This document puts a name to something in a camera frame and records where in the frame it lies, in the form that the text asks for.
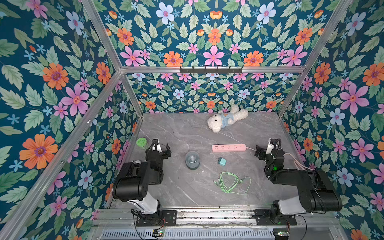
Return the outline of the teal charger adapter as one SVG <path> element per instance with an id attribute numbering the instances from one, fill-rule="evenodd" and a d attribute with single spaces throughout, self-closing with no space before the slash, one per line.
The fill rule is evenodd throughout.
<path id="1" fill-rule="evenodd" d="M 225 166 L 226 163 L 227 163 L 227 160 L 224 159 L 224 158 L 220 158 L 220 159 L 218 160 L 218 164 L 219 164 L 220 166 Z"/>

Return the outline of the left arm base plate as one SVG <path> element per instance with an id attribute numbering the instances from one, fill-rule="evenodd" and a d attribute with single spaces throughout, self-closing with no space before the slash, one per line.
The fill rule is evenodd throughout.
<path id="1" fill-rule="evenodd" d="M 139 214 L 136 220 L 137 227 L 174 227 L 177 221 L 176 210 L 159 210 L 154 214 Z"/>

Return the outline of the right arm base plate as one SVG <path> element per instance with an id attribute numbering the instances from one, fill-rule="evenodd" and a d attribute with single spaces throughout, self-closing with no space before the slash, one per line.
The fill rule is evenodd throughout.
<path id="1" fill-rule="evenodd" d="M 292 215 L 278 215 L 271 210 L 254 210 L 252 217 L 258 226 L 296 226 L 297 221 Z"/>

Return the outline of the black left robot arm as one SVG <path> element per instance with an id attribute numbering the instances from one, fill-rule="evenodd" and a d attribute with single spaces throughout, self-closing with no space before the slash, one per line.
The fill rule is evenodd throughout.
<path id="1" fill-rule="evenodd" d="M 172 155 L 168 144 L 153 139 L 145 150 L 143 162 L 128 162 L 122 168 L 113 186 L 113 198 L 133 205 L 131 214 L 137 226 L 164 226 L 166 218 L 159 200 L 149 193 L 150 185 L 161 185 L 164 179 L 164 160 Z"/>

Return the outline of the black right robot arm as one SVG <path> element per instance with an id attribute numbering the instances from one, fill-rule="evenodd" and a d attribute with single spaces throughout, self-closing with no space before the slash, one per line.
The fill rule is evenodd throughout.
<path id="1" fill-rule="evenodd" d="M 257 224 L 294 226 L 297 215 L 339 212 L 342 200 L 327 174 L 322 170 L 310 170 L 297 160 L 294 160 L 295 169 L 285 168 L 285 156 L 289 153 L 283 151 L 281 144 L 281 139 L 269 139 L 266 148 L 256 146 L 255 156 L 265 162 L 264 173 L 270 182 L 296 187 L 298 195 L 273 201 L 269 210 L 254 210 Z"/>

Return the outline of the pink power strip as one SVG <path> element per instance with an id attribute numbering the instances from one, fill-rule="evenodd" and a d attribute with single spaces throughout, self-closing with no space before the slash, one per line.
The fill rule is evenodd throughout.
<path id="1" fill-rule="evenodd" d="M 247 146 L 245 144 L 222 144 L 212 145 L 214 153 L 228 153 L 228 152 L 245 152 Z"/>

